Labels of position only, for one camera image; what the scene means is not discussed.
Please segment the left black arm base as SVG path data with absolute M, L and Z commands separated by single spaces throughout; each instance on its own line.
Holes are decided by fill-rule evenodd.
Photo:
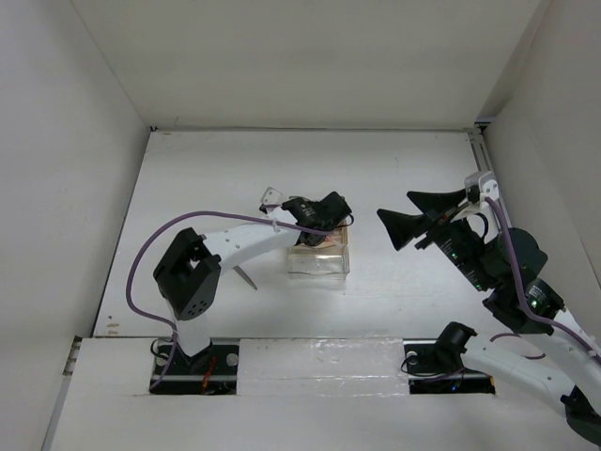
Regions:
M 153 369 L 149 393 L 157 396 L 230 396 L 237 393 L 239 341 L 219 339 L 198 356 L 175 350 L 167 360 L 171 340 L 157 338 L 150 345 Z

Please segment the black handled scissors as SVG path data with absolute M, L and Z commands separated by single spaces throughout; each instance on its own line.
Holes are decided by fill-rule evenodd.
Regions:
M 235 272 L 240 276 L 253 290 L 258 290 L 257 285 L 251 279 L 251 277 L 244 271 L 240 266 L 234 268 Z

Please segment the clear plastic tray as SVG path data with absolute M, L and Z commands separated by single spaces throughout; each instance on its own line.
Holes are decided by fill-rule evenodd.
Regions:
M 325 243 L 323 246 L 294 246 L 287 250 L 287 273 L 290 278 L 346 280 L 350 273 L 348 246 Z

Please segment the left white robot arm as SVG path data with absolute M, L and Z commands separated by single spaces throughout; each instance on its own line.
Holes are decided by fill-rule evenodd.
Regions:
M 274 250 L 317 247 L 352 217 L 350 206 L 336 192 L 315 201 L 285 199 L 269 189 L 259 210 L 261 217 L 223 231 L 179 231 L 153 272 L 177 326 L 177 361 L 191 373 L 198 374 L 213 357 L 205 313 L 214 303 L 222 275 Z

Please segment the aluminium rail right side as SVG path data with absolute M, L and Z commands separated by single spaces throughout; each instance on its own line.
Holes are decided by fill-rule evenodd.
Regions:
M 487 148 L 485 145 L 485 139 L 482 134 L 482 131 L 478 127 L 472 127 L 472 128 L 466 129 L 466 133 L 468 135 L 472 153 L 474 155 L 474 159 L 475 159 L 475 162 L 477 165 L 476 172 L 479 172 L 479 171 L 492 171 L 493 172 L 492 162 L 491 162 L 488 152 L 487 152 Z M 499 207 L 501 206 L 501 190 L 500 190 L 500 199 L 495 202 L 497 203 L 497 205 Z

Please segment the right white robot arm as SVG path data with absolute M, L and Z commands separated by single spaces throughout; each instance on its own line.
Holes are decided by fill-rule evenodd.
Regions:
M 529 232 L 508 225 L 496 189 L 410 192 L 419 214 L 379 209 L 395 250 L 435 245 L 478 291 L 507 335 L 537 348 L 530 357 L 451 321 L 435 341 L 407 346 L 402 370 L 440 385 L 466 373 L 505 381 L 555 411 L 581 438 L 600 444 L 600 347 L 539 274 L 547 263 Z

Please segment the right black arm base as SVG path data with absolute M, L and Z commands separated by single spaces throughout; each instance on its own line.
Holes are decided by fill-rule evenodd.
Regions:
M 400 371 L 408 376 L 411 395 L 495 395 L 492 378 L 464 366 L 461 355 L 476 332 L 458 322 L 449 323 L 437 338 L 404 341 Z

